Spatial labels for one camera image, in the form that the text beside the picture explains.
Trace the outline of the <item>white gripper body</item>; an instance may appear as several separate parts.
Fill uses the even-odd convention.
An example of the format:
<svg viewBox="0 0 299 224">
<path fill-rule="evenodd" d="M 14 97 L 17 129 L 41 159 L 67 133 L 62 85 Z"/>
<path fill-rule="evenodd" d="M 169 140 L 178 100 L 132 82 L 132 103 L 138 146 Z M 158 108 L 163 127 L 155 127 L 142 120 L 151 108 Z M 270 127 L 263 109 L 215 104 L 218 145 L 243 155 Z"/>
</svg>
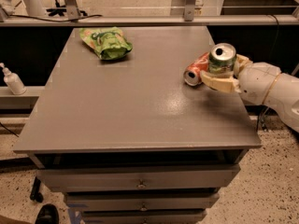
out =
<svg viewBox="0 0 299 224">
<path fill-rule="evenodd" d="M 269 63 L 247 65 L 238 75 L 241 99 L 252 105 L 261 105 L 280 74 L 280 68 Z"/>
</svg>

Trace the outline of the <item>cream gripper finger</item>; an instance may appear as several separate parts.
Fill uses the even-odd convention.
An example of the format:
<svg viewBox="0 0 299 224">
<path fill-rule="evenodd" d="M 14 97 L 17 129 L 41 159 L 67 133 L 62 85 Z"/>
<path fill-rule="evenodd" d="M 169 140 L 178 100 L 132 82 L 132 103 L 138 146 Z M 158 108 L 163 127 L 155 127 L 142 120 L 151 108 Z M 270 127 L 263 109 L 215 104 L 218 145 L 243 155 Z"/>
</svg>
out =
<svg viewBox="0 0 299 224">
<path fill-rule="evenodd" d="M 225 93 L 241 92 L 239 80 L 234 78 L 233 72 L 212 74 L 207 71 L 201 71 L 200 77 L 202 82 L 213 90 Z"/>
<path fill-rule="evenodd" d="M 240 72 L 250 64 L 252 64 L 252 60 L 249 57 L 237 54 L 234 65 L 234 76 L 238 77 Z"/>
</svg>

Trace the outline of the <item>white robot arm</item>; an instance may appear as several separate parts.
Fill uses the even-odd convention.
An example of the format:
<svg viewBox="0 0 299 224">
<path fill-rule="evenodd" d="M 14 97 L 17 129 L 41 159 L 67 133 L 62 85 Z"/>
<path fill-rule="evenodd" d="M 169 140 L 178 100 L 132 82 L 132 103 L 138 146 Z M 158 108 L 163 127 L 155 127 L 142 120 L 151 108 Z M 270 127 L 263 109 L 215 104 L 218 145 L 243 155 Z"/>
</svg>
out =
<svg viewBox="0 0 299 224">
<path fill-rule="evenodd" d="M 228 74 L 201 71 L 205 85 L 216 91 L 238 92 L 250 105 L 265 105 L 277 112 L 281 121 L 299 132 L 299 78 L 282 73 L 270 63 L 254 63 L 238 55 Z"/>
</svg>

